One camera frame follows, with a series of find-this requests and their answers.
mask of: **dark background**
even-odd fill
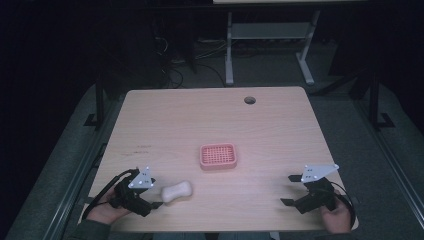
[[[225,37],[225,11],[152,13],[111,9],[110,3],[0,2],[0,238],[13,224],[78,101],[97,78],[110,98],[128,89],[160,88],[167,59],[155,53],[152,34],[166,37],[187,60],[196,37]],[[113,6],[133,6],[119,4]],[[329,7],[322,11],[314,40],[339,43],[329,74],[371,68],[424,133],[423,10],[420,1]]]

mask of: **red basket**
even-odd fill
[[[231,169],[237,166],[234,145],[210,144],[200,148],[200,168],[205,171]]]

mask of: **person's hand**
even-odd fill
[[[326,206],[321,206],[321,217],[324,221],[325,229],[331,234],[338,233],[350,233],[350,212],[346,205],[340,201],[337,197],[336,208],[333,211],[328,210]]]
[[[87,215],[87,219],[111,225],[119,218],[129,214],[129,210],[122,207],[113,208],[108,203],[108,201],[113,197],[115,197],[115,190],[112,187],[102,198],[100,198],[99,205],[90,211]]]

